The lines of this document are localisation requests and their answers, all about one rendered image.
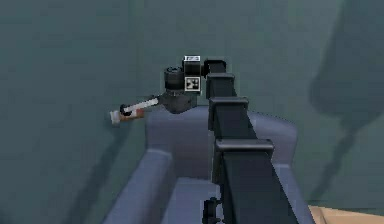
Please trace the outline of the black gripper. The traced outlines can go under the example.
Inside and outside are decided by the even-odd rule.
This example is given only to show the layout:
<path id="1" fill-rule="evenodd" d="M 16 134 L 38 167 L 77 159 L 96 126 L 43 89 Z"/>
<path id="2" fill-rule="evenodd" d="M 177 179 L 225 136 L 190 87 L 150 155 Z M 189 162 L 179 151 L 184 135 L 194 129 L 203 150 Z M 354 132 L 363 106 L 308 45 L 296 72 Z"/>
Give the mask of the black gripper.
<path id="1" fill-rule="evenodd" d="M 129 116 L 133 111 L 158 105 L 159 103 L 172 114 L 181 114 L 197 106 L 197 97 L 187 93 L 184 83 L 185 75 L 181 67 L 167 67 L 164 70 L 165 91 L 159 96 L 152 96 L 148 100 L 120 106 L 120 113 Z"/>

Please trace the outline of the orange medicine bottle white cap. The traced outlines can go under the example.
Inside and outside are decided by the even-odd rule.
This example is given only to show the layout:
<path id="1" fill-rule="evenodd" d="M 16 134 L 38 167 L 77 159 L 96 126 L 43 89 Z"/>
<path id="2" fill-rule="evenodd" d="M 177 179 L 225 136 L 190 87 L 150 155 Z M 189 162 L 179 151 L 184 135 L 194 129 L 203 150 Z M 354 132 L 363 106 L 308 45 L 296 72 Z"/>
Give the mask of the orange medicine bottle white cap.
<path id="1" fill-rule="evenodd" d="M 120 124 L 121 122 L 143 118 L 144 110 L 136 109 L 130 112 L 128 115 L 124 115 L 120 111 L 115 110 L 115 111 L 111 111 L 109 115 L 110 115 L 111 123 L 113 125 L 117 125 L 117 124 Z"/>

